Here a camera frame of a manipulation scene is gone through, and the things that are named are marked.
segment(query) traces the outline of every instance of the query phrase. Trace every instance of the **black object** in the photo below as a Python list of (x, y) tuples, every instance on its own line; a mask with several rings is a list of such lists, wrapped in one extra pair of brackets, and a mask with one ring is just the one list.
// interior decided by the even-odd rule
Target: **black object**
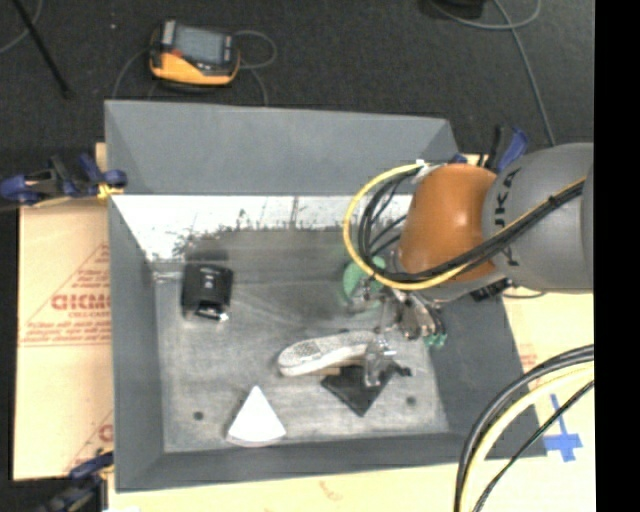
[(189, 263), (184, 270), (182, 308), (186, 317), (226, 318), (231, 302), (233, 271), (219, 265)]
[(495, 172), (495, 166), (498, 159), (498, 154), (503, 149), (504, 145), (504, 126), (496, 125), (493, 130), (493, 140), (491, 142), (491, 149), (487, 155), (487, 160), (484, 162), (486, 169), (493, 170)]
[(360, 417), (367, 413), (395, 373), (402, 376), (411, 375), (410, 369), (402, 368), (398, 363), (390, 360), (379, 374), (380, 385), (366, 387), (364, 371), (362, 366), (344, 366), (340, 369), (340, 375), (329, 375), (320, 382), (323, 388), (331, 391)]
[(31, 19), (29, 19), (29, 14), (27, 13), (26, 9), (22, 5), (22, 3), (20, 3), (20, 0), (13, 0), (13, 5), (16, 6), (18, 13), (20, 13), (20, 17), (22, 18), (22, 21), (27, 26), (27, 29), (29, 30), (31, 37), (33, 38), (33, 40), (36, 43), (36, 46), (38, 47), (38, 50), (40, 50), (40, 54), (42, 55), (45, 62), (49, 66), (49, 69), (51, 70), (51, 73), (53, 73), (54, 78), (58, 82), (58, 85), (60, 86), (60, 91), (62, 92), (62, 96), (65, 99), (72, 99), (75, 96), (73, 91), (71, 90), (71, 88), (69, 87), (65, 79), (62, 77), (62, 74), (58, 70), (58, 66), (56, 66), (56, 63), (51, 57), (51, 54), (47, 50), (47, 47), (44, 45), (44, 42), (42, 41), (40, 34), (36, 30), (36, 27), (34, 26), (33, 23), (31, 23)]
[(504, 279), (500, 279), (499, 281), (488, 284), (483, 288), (472, 291), (471, 297), (473, 297), (473, 300), (475, 300), (476, 302), (480, 302), (481, 300), (486, 300), (501, 294), (512, 284), (513, 283), (511, 282), (511, 279), (505, 277)]

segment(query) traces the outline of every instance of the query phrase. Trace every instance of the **white triangle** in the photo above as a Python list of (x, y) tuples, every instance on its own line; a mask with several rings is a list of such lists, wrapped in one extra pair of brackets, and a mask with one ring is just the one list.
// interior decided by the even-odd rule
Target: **white triangle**
[(227, 441), (239, 446), (267, 446), (287, 431), (258, 386), (254, 386), (227, 432)]

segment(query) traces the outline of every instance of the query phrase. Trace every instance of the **blue clamp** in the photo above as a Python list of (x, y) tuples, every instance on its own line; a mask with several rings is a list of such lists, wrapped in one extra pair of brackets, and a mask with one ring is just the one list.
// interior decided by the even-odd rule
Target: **blue clamp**
[(529, 138), (522, 130), (514, 127), (511, 142), (502, 154), (496, 166), (496, 172), (500, 174), (510, 164), (522, 157), (527, 152), (527, 147), (529, 147)]
[(36, 507), (33, 512), (79, 511), (100, 492), (100, 488), (106, 492), (105, 481), (99, 472), (113, 465), (113, 462), (113, 452), (106, 452), (73, 468), (68, 475), (73, 485), (56, 494), (46, 504)]
[(451, 157), (451, 160), (449, 160), (450, 164), (466, 164), (467, 162), (469, 162), (469, 159), (462, 153), (456, 153)]
[(80, 169), (70, 172), (58, 155), (49, 158), (46, 169), (34, 174), (18, 174), (0, 181), (0, 197), (32, 206), (59, 197), (95, 197), (101, 186), (122, 190), (128, 184), (121, 170), (100, 171), (96, 162), (83, 153), (78, 158)]

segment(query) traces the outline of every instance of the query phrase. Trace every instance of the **clamp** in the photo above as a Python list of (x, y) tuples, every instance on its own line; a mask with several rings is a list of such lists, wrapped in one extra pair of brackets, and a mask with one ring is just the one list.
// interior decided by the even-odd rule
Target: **clamp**
[(0, 196), (19, 205), (33, 206), (60, 198), (104, 198), (121, 193), (127, 186), (124, 171), (102, 172), (87, 153), (80, 155), (78, 163), (80, 170), (71, 172), (58, 155), (53, 155), (41, 171), (17, 174), (0, 181)]
[(106, 480), (101, 473), (113, 463), (113, 452), (106, 452), (72, 469), (68, 478), (73, 484), (33, 512), (77, 512), (96, 495), (104, 498)]

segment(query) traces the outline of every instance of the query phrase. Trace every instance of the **gray bin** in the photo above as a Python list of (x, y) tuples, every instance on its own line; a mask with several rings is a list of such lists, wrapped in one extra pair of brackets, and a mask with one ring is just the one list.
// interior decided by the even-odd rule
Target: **gray bin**
[[(109, 212), (119, 491), (457, 461), (477, 415), (522, 373), (499, 300), (446, 305), (440, 349), (398, 341), (418, 374), (392, 379), (364, 418), (273, 363), (293, 341), (375, 321), (340, 306), (344, 201), (387, 168), (450, 158), (446, 121), (144, 101), (107, 102), (106, 120), (108, 167), (130, 177)], [(271, 206), (258, 222), (261, 201)], [(232, 317), (218, 326), (179, 307), (185, 258), (207, 244), (236, 272)], [(226, 444), (254, 384), (289, 435)], [(494, 454), (535, 427), (528, 411)]]

